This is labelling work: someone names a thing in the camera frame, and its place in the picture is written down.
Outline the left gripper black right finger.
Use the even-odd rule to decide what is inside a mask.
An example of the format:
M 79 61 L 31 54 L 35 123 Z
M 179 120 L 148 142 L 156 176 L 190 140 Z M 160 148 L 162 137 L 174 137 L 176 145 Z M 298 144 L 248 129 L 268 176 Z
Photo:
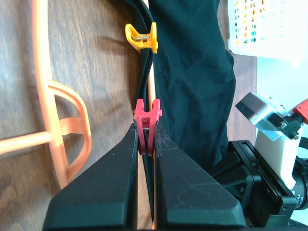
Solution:
M 246 226 L 240 202 L 155 128 L 155 227 L 238 229 Z

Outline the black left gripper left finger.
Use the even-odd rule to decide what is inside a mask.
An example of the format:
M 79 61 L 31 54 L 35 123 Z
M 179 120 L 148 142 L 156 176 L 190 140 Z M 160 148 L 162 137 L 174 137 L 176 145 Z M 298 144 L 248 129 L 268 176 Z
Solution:
M 44 230 L 136 230 L 138 130 L 124 138 L 50 201 Z

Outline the red clothespin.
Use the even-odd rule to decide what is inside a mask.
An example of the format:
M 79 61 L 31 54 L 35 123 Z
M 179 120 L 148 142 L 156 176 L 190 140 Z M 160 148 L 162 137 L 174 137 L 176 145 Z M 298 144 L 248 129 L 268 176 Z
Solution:
M 139 153 L 140 155 L 153 156 L 154 154 L 154 137 L 155 127 L 162 116 L 160 109 L 160 100 L 155 99 L 152 103 L 152 110 L 146 112 L 144 110 L 143 99 L 138 99 L 134 110 L 134 120 L 137 123 Z

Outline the orange clothespin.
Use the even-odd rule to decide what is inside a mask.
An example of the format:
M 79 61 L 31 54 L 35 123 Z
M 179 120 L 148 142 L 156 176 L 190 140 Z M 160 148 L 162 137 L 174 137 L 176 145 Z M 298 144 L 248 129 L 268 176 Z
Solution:
M 151 49 L 154 54 L 157 53 L 158 41 L 156 22 L 151 23 L 150 33 L 148 34 L 140 34 L 132 24 L 126 24 L 125 35 L 128 43 L 139 53 L 141 53 L 142 49 Z

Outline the black underwear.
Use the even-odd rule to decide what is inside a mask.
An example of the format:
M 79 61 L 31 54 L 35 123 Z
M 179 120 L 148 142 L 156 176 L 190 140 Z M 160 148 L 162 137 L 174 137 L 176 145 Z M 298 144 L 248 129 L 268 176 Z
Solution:
M 158 51 L 141 51 L 138 98 L 148 99 L 154 69 L 159 121 L 171 140 L 209 171 L 226 154 L 227 121 L 235 93 L 234 59 L 218 24 L 217 0 L 131 0 L 135 28 L 157 26 Z

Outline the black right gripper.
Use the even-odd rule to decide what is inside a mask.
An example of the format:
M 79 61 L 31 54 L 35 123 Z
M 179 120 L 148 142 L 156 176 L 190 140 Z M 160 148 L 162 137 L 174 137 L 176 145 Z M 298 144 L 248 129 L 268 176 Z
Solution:
M 295 186 L 290 190 L 250 141 L 231 141 L 211 176 L 239 200 L 250 227 L 304 228 L 291 215 L 308 207 L 307 159 L 297 157 L 292 168 Z

